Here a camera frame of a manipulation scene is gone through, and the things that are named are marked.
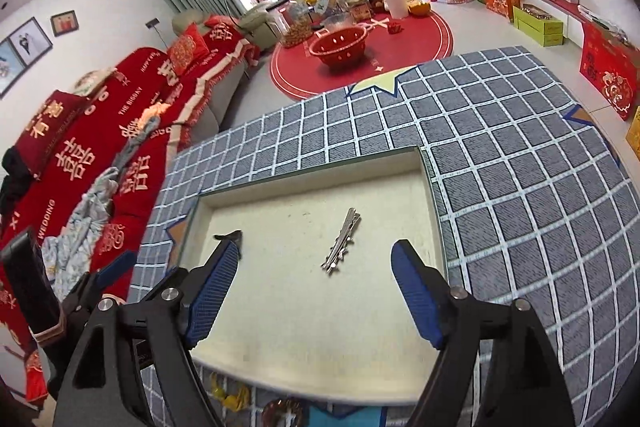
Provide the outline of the silver hair pins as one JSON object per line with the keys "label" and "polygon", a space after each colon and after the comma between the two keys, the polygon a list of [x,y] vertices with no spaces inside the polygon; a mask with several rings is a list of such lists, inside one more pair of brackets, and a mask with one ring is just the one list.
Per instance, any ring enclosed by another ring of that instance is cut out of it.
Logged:
{"label": "silver hair pins", "polygon": [[354,207],[350,207],[346,212],[340,233],[336,236],[334,244],[326,256],[326,260],[320,265],[320,268],[326,272],[326,274],[333,274],[344,261],[345,255],[348,253],[348,247],[352,243],[352,236],[360,220],[360,213]]}

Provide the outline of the teal jewelry tray box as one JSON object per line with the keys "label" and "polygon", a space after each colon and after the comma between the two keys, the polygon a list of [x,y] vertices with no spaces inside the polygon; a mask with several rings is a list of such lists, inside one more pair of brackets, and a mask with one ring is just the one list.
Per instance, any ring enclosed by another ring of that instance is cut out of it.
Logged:
{"label": "teal jewelry tray box", "polygon": [[[344,261],[320,265],[347,210],[361,216]],[[437,353],[418,333],[390,252],[407,239],[422,261],[445,256],[417,148],[362,156],[210,192],[186,222],[179,262],[202,265],[218,236],[241,231],[239,268],[195,361],[260,387],[349,404],[419,398]]]}

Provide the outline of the light blue floral blanket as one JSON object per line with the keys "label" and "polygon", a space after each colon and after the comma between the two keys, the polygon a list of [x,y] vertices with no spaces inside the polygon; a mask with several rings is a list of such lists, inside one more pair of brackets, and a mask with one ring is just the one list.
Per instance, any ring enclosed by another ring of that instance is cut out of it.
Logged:
{"label": "light blue floral blanket", "polygon": [[58,301],[63,301],[89,271],[94,246],[111,218],[111,203],[125,167],[159,125],[160,116],[152,116],[138,134],[127,141],[111,167],[97,176],[81,196],[61,233],[43,239],[41,254],[46,280]]}

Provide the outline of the red covered sofa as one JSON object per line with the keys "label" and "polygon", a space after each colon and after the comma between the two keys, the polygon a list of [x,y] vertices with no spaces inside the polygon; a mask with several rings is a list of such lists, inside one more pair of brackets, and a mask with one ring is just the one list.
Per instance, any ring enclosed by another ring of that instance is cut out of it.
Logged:
{"label": "red covered sofa", "polygon": [[43,239],[61,233],[81,196],[111,167],[127,141],[152,116],[160,116],[158,128],[125,167],[88,272],[106,267],[125,251],[138,250],[175,156],[191,144],[207,106],[232,72],[253,66],[259,58],[258,46],[228,23],[218,22],[202,36],[209,54],[181,76],[172,69],[168,49],[142,46],[64,91],[85,96],[88,104],[56,143],[39,179],[29,173],[16,143],[4,153],[3,243],[32,229],[41,251]]}

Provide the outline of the dark red text pillow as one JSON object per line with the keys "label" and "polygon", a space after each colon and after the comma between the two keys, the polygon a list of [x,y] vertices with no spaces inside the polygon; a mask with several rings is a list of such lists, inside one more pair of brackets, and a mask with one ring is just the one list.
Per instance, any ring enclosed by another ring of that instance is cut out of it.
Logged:
{"label": "dark red text pillow", "polygon": [[88,98],[55,90],[38,108],[15,148],[29,173],[39,179],[66,128],[86,107]]}

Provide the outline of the grey checkered table cloth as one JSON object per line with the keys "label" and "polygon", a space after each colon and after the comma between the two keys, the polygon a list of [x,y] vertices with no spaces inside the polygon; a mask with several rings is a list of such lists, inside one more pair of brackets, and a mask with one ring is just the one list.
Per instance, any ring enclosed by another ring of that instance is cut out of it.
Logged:
{"label": "grey checkered table cloth", "polygon": [[638,390],[639,197],[577,111],[535,55],[508,46],[413,66],[390,91],[337,89],[260,116],[175,160],[129,297],[162,278],[169,225],[208,188],[416,146],[454,281],[532,299],[578,424],[620,425],[618,401]]}

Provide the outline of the red embroidered cushion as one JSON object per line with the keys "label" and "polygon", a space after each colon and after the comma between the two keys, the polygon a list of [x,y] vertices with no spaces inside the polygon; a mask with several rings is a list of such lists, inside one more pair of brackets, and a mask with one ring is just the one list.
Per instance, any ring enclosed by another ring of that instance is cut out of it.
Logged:
{"label": "red embroidered cushion", "polygon": [[190,24],[168,48],[167,54],[175,74],[181,76],[193,63],[209,54],[209,48],[196,23]]}

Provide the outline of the small framed red picture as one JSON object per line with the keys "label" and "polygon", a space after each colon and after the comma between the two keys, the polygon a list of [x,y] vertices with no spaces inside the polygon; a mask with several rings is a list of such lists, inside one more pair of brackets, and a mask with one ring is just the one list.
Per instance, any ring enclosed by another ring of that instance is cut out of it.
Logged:
{"label": "small framed red picture", "polygon": [[61,37],[79,29],[77,15],[74,10],[52,15],[50,23],[55,37]]}

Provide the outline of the red round coffee table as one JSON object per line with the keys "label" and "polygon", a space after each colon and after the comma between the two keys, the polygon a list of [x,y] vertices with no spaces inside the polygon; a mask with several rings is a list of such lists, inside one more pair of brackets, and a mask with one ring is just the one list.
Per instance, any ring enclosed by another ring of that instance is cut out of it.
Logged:
{"label": "red round coffee table", "polygon": [[315,31],[290,48],[279,43],[271,54],[270,76],[284,94],[305,100],[447,57],[453,49],[454,35],[435,12],[396,22],[377,15],[356,26]]}

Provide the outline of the red colander bowl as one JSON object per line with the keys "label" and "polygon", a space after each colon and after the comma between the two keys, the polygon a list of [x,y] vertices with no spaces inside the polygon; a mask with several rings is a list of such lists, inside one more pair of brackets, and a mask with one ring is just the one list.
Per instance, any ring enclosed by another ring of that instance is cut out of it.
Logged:
{"label": "red colander bowl", "polygon": [[344,69],[363,59],[367,38],[366,28],[347,26],[314,40],[309,53],[329,69]]}

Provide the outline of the white mug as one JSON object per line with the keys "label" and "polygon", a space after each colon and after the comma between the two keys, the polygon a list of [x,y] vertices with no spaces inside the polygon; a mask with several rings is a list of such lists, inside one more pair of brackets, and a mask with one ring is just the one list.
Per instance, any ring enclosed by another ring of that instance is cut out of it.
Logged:
{"label": "white mug", "polygon": [[403,20],[409,15],[406,0],[384,0],[384,5],[394,20]]}

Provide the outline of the framed wall photos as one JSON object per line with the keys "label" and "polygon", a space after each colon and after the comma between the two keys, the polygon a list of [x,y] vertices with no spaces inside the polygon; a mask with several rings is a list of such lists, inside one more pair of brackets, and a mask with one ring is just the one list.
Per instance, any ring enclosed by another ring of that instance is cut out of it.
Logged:
{"label": "framed wall photos", "polygon": [[35,17],[4,38],[0,46],[1,96],[5,96],[14,83],[52,48],[50,38]]}

